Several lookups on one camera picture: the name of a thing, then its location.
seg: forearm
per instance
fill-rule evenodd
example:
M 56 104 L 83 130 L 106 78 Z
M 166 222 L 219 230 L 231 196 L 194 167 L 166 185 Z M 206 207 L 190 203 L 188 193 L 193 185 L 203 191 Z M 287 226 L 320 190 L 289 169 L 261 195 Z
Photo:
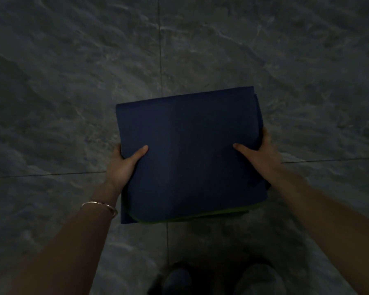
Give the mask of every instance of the forearm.
M 271 183 L 353 288 L 369 294 L 369 219 L 283 168 Z
M 110 202 L 113 190 L 102 184 L 93 200 Z M 14 294 L 88 294 L 112 220 L 111 211 L 87 204 L 14 282 Z

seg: floor tile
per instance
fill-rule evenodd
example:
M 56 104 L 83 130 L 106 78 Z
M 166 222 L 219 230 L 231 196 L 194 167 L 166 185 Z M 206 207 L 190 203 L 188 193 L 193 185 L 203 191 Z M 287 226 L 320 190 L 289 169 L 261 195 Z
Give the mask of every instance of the floor tile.
M 160 95 L 157 0 L 0 0 L 0 175 L 104 170 Z
M 332 198 L 369 217 L 369 161 L 293 163 L 287 166 Z M 170 263 L 211 268 L 230 283 L 246 261 L 263 256 L 282 275 L 288 294 L 355 294 L 308 236 L 276 191 L 260 208 L 236 219 L 168 225 Z
M 161 0 L 163 95 L 254 86 L 286 161 L 369 157 L 369 0 Z
M 60 230 L 104 174 L 0 179 L 0 294 Z M 166 225 L 110 227 L 91 294 L 145 294 L 167 260 Z

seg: blue yoga mat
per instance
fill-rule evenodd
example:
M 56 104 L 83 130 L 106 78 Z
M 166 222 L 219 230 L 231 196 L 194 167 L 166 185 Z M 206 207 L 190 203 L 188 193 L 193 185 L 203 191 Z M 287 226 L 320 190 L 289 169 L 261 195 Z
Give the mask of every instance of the blue yoga mat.
M 118 104 L 116 116 L 123 157 L 149 145 L 122 191 L 122 223 L 234 213 L 267 199 L 266 181 L 232 147 L 261 145 L 253 87 Z

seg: silver bangle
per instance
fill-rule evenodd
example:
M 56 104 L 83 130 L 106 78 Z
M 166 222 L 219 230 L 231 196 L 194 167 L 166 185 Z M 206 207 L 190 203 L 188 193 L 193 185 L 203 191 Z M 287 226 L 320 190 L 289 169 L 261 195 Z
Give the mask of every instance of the silver bangle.
M 101 203 L 101 202 L 89 201 L 89 202 L 83 203 L 81 208 L 83 207 L 83 205 L 86 205 L 86 204 L 89 204 L 89 203 L 99 204 L 99 205 L 107 207 L 112 212 L 112 218 L 114 218 L 116 215 L 118 215 L 118 210 L 115 207 L 112 207 L 111 205 L 108 205 L 106 203 Z

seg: finger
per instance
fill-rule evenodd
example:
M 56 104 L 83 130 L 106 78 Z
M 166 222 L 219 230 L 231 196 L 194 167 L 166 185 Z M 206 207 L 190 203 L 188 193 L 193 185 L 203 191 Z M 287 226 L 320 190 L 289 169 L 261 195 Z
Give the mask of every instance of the finger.
M 135 164 L 142 156 L 148 152 L 149 146 L 145 145 L 141 149 L 138 149 L 129 159 Z
M 122 157 L 122 145 L 119 143 L 115 146 L 112 152 L 112 157 L 123 158 Z
M 268 130 L 266 130 L 266 127 L 262 128 L 262 141 L 266 143 L 271 142 L 271 135 L 269 134 Z
M 254 157 L 254 154 L 257 153 L 257 151 L 251 150 L 246 146 L 243 146 L 242 144 L 235 143 L 233 144 L 233 147 L 239 152 L 241 152 L 249 161 L 251 161 L 252 158 Z

